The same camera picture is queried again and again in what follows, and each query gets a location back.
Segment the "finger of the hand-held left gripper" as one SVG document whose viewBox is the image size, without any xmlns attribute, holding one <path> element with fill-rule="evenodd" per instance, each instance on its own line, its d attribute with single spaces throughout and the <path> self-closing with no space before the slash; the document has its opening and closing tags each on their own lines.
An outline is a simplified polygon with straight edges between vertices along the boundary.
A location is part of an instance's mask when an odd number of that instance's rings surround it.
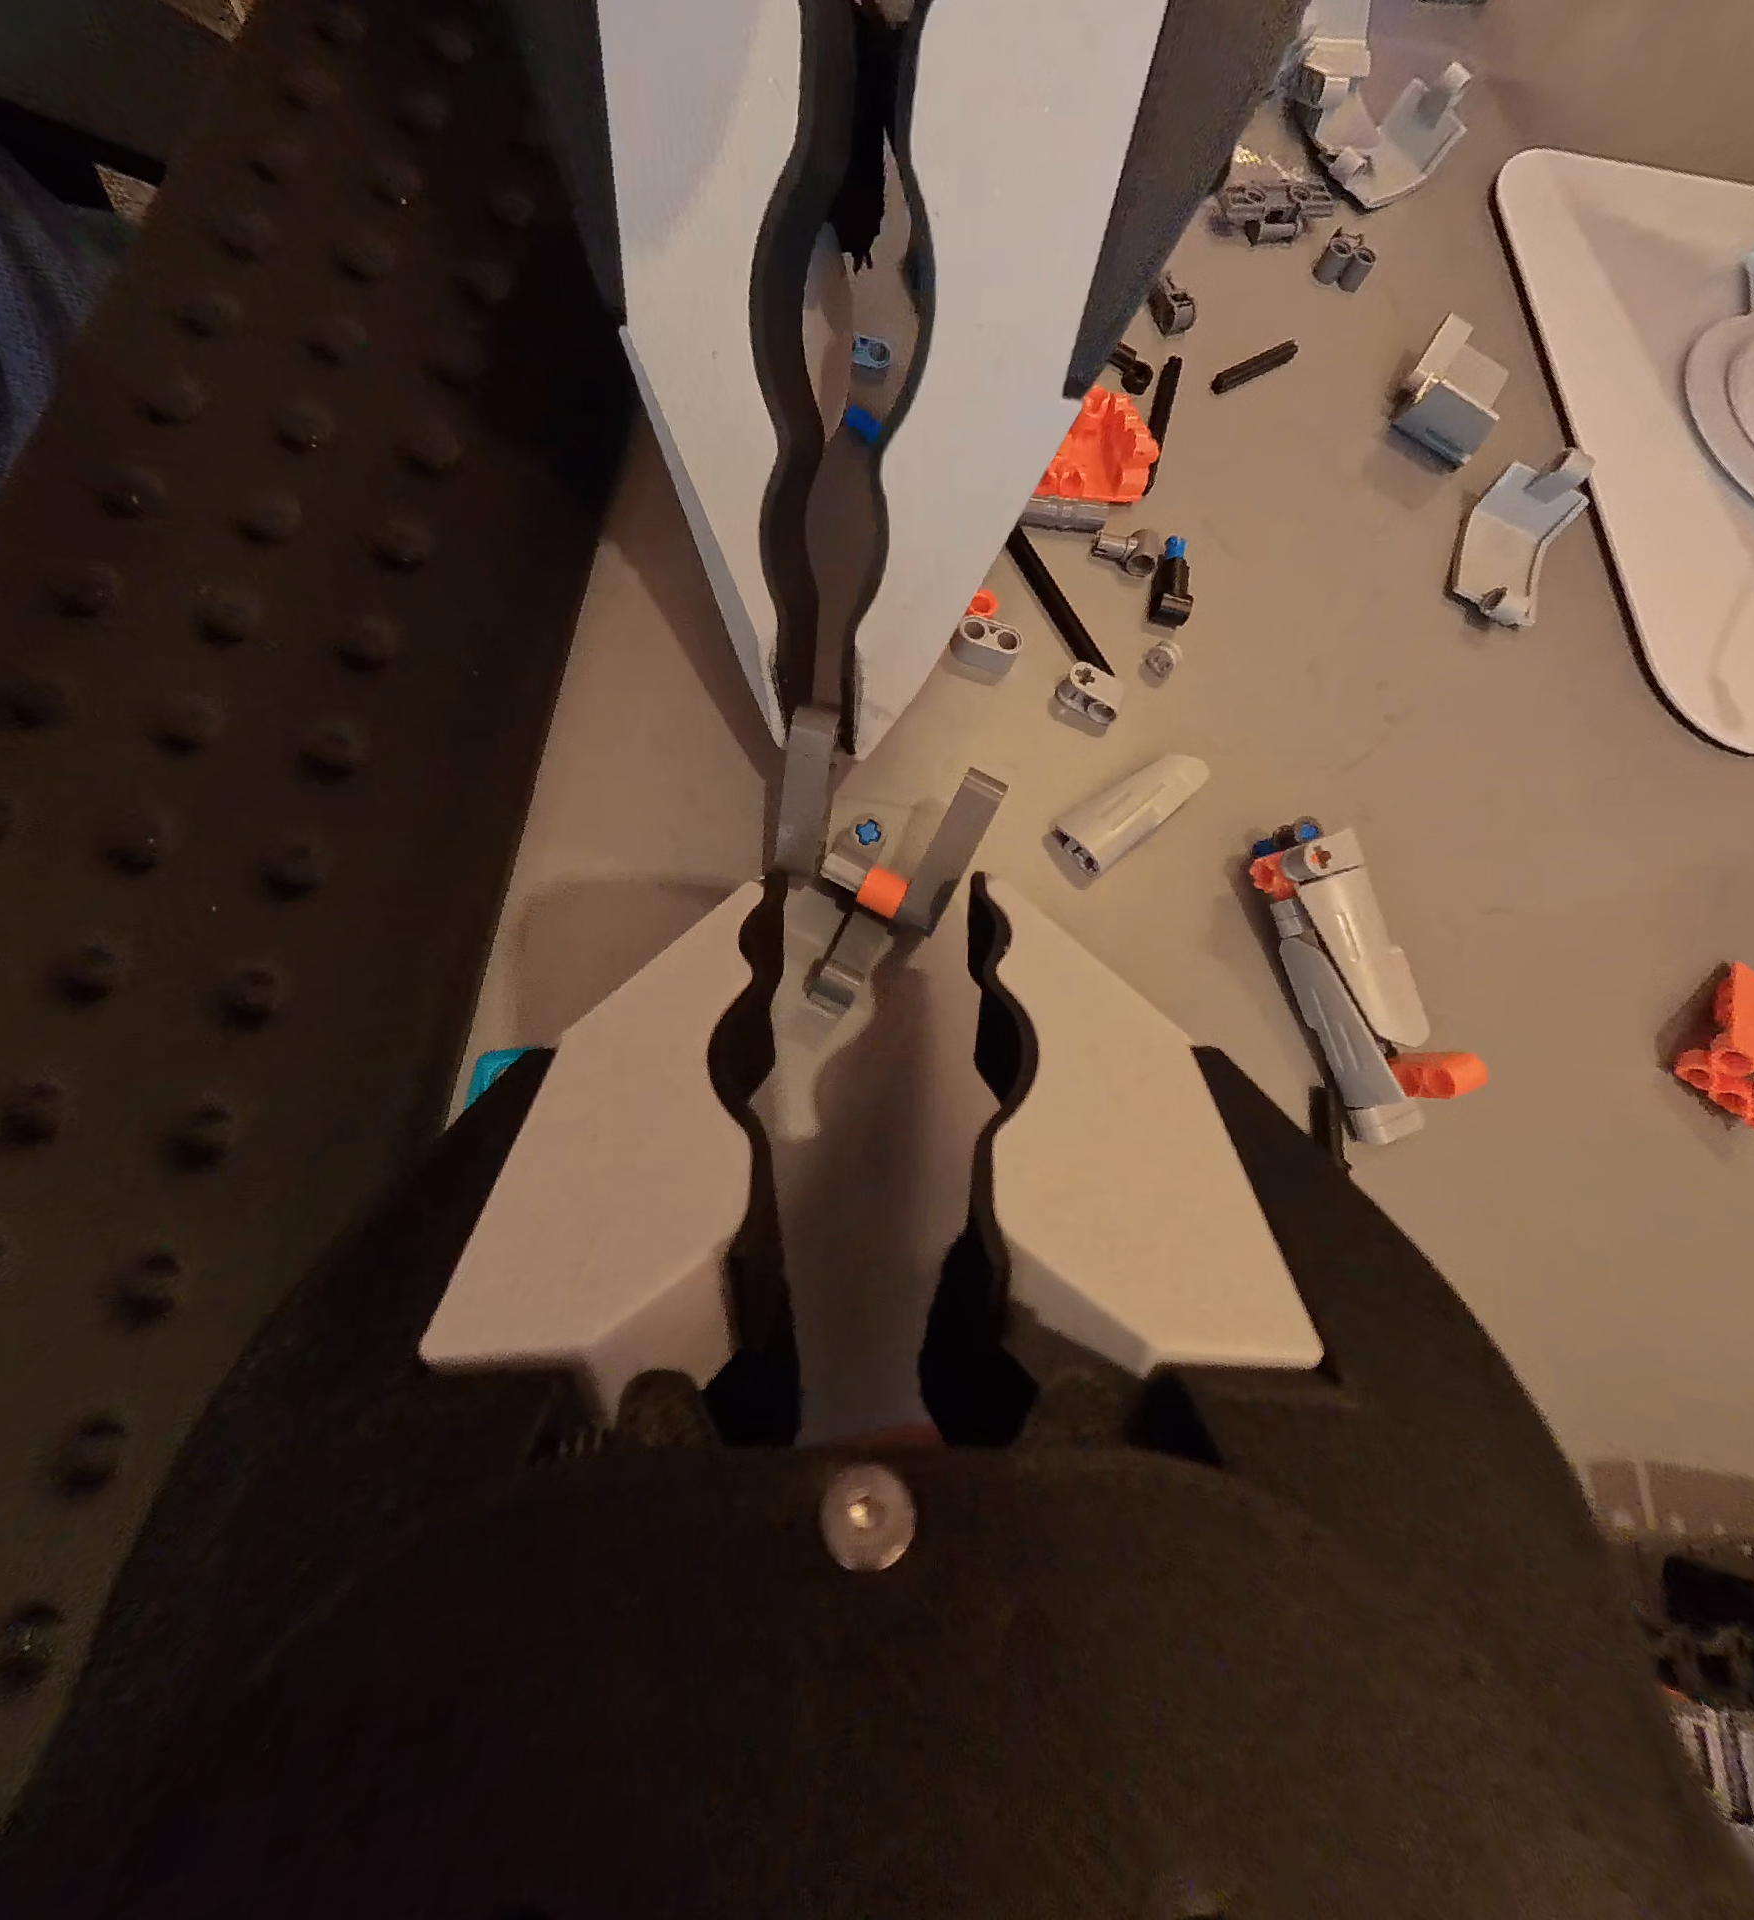
<svg viewBox="0 0 1754 1920">
<path fill-rule="evenodd" d="M 930 290 L 882 431 L 832 435 L 816 506 L 819 646 L 855 756 L 924 688 L 1077 416 L 1064 389 L 1165 12 L 916 7 L 896 163 Z"/>
<path fill-rule="evenodd" d="M 811 700 L 824 424 L 807 281 L 850 134 L 850 5 L 599 7 L 624 338 L 771 736 Z"/>
</svg>

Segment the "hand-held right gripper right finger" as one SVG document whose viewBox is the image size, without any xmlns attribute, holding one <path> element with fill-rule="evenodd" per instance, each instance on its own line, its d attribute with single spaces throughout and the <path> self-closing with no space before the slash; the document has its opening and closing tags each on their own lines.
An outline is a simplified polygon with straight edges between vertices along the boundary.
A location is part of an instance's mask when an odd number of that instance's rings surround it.
<svg viewBox="0 0 1754 1920">
<path fill-rule="evenodd" d="M 1196 1041 L 1000 875 L 966 941 L 992 1109 L 920 1346 L 938 1436 L 1006 1447 L 1071 1377 L 1125 1429 L 1164 1375 L 1310 1375 L 1322 1335 Z"/>
</svg>

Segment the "grey beam assembly orange bush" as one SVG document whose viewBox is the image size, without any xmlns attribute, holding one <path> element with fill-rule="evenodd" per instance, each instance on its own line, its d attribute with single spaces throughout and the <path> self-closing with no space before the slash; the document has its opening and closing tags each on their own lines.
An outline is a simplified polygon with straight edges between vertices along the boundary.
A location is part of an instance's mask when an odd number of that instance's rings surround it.
<svg viewBox="0 0 1754 1920">
<path fill-rule="evenodd" d="M 932 936 L 995 824 L 1008 784 L 970 767 L 914 859 L 902 859 L 907 815 L 861 809 L 832 823 L 835 717 L 801 707 L 777 799 L 774 867 L 819 899 L 823 933 L 805 996 L 838 1020 L 866 993 L 896 941 Z"/>
</svg>

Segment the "dark grey connector cluster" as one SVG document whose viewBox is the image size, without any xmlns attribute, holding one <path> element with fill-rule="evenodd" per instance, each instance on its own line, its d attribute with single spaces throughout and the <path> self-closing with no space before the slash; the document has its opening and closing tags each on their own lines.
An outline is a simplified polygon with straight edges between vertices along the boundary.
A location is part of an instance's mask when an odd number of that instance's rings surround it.
<svg viewBox="0 0 1754 1920">
<path fill-rule="evenodd" d="M 1225 227 L 1253 246 L 1292 243 L 1338 205 L 1322 180 L 1231 180 L 1220 193 Z"/>
</svg>

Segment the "cyan plastic separator tool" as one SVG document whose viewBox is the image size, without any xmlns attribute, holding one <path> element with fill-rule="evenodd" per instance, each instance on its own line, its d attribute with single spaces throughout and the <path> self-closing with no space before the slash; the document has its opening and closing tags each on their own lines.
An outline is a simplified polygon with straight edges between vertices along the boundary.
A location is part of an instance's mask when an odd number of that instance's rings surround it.
<svg viewBox="0 0 1754 1920">
<path fill-rule="evenodd" d="M 459 1112 L 503 1102 L 501 1111 L 522 1120 L 555 1060 L 555 1047 L 505 1047 L 481 1053 L 470 1070 Z"/>
</svg>

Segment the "large orange angular brick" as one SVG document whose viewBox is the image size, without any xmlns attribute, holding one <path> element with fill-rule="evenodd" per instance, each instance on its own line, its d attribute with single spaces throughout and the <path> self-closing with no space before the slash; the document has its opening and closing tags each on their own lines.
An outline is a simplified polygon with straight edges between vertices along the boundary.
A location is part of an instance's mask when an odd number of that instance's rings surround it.
<svg viewBox="0 0 1754 1920">
<path fill-rule="evenodd" d="M 1034 496 L 1132 504 L 1147 492 L 1161 446 L 1132 397 L 1092 385 Z"/>
</svg>

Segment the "grey panel assembly orange connector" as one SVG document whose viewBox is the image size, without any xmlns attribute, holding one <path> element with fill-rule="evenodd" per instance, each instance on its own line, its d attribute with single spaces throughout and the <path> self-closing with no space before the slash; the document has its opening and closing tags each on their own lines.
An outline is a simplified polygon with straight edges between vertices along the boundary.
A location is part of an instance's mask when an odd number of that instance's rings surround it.
<svg viewBox="0 0 1754 1920">
<path fill-rule="evenodd" d="M 1353 828 L 1294 821 L 1253 842 L 1248 877 L 1268 907 L 1281 969 L 1346 1139 L 1408 1139 L 1427 1104 L 1487 1086 L 1483 1058 L 1430 1045 L 1415 971 L 1393 941 Z"/>
</svg>

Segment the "long black axle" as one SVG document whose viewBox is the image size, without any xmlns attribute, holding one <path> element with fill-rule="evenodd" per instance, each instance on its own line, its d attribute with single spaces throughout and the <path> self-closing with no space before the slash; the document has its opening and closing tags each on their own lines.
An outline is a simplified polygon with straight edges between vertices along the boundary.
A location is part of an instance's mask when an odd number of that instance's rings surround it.
<svg viewBox="0 0 1754 1920">
<path fill-rule="evenodd" d="M 1023 525 L 1015 525 L 1010 531 L 1006 552 L 1008 560 L 1023 576 L 1046 618 L 1057 629 L 1057 635 L 1071 657 L 1087 663 L 1100 675 L 1112 677 L 1115 667 L 1106 657 L 1106 652 L 1098 646 L 1095 637 L 1090 637 L 1078 611 L 1071 605 Z"/>
</svg>

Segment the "grey blocky panel piece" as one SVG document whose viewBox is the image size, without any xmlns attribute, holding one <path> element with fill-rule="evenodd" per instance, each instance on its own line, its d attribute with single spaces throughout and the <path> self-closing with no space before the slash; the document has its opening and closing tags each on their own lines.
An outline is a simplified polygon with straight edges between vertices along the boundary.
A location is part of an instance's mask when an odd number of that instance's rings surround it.
<svg viewBox="0 0 1754 1920">
<path fill-rule="evenodd" d="M 1509 366 L 1475 348 L 1471 325 L 1452 311 L 1406 375 L 1390 426 L 1444 468 L 1460 470 L 1498 426 L 1506 383 Z"/>
</svg>

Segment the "light grey curved panel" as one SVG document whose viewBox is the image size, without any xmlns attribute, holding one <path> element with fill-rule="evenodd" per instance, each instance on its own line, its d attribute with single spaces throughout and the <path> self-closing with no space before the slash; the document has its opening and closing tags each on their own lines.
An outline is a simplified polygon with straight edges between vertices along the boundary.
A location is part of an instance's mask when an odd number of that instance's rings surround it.
<svg viewBox="0 0 1754 1920">
<path fill-rule="evenodd" d="M 1209 780 L 1209 763 L 1170 751 L 1055 816 L 1048 840 L 1085 877 L 1103 877 Z"/>
</svg>

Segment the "grey curved panel with clip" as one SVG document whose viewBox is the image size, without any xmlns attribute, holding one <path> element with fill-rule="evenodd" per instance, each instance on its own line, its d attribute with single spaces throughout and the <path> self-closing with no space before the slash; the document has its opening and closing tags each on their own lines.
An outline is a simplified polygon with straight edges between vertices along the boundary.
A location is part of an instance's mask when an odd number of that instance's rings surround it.
<svg viewBox="0 0 1754 1920">
<path fill-rule="evenodd" d="M 1529 629 L 1546 548 L 1589 507 L 1595 460 L 1567 447 L 1549 468 L 1510 463 L 1465 514 L 1447 592 L 1485 621 Z"/>
</svg>

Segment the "orange wedge brick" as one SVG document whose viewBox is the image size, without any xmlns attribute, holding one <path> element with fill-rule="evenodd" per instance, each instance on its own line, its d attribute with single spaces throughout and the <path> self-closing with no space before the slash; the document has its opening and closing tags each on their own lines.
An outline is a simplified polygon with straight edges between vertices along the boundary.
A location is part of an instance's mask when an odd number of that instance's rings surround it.
<svg viewBox="0 0 1754 1920">
<path fill-rule="evenodd" d="M 1714 981 L 1708 1032 L 1675 1053 L 1669 1073 L 1754 1132 L 1754 968 L 1731 961 Z"/>
</svg>

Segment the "black dimpled mat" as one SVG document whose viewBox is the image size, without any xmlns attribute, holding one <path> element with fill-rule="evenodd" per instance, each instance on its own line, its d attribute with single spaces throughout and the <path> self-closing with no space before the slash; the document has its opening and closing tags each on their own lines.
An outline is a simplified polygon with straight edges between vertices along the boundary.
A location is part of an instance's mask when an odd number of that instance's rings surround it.
<svg viewBox="0 0 1754 1920">
<path fill-rule="evenodd" d="M 0 493 L 0 1838 L 443 1114 L 633 414 L 510 3 L 259 3 Z"/>
</svg>

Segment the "light grey frame piece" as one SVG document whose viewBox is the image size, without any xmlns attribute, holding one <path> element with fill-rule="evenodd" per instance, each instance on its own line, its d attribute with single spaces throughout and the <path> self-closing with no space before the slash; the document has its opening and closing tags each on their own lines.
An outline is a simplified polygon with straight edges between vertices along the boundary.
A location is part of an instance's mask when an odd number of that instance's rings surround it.
<svg viewBox="0 0 1754 1920">
<path fill-rule="evenodd" d="M 1454 61 L 1433 80 L 1412 78 L 1392 109 L 1376 117 L 1363 95 L 1370 71 L 1366 33 L 1308 33 L 1298 48 L 1290 103 L 1328 176 L 1362 208 L 1379 209 L 1426 183 L 1465 134 L 1460 103 L 1471 73 Z"/>
</svg>

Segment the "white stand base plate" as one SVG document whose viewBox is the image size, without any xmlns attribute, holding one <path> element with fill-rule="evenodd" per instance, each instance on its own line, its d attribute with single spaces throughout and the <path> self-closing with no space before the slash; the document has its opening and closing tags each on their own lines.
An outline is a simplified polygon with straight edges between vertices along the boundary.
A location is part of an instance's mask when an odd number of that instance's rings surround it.
<svg viewBox="0 0 1754 1920">
<path fill-rule="evenodd" d="M 1754 183 L 1531 146 L 1495 205 L 1646 671 L 1754 756 Z"/>
</svg>

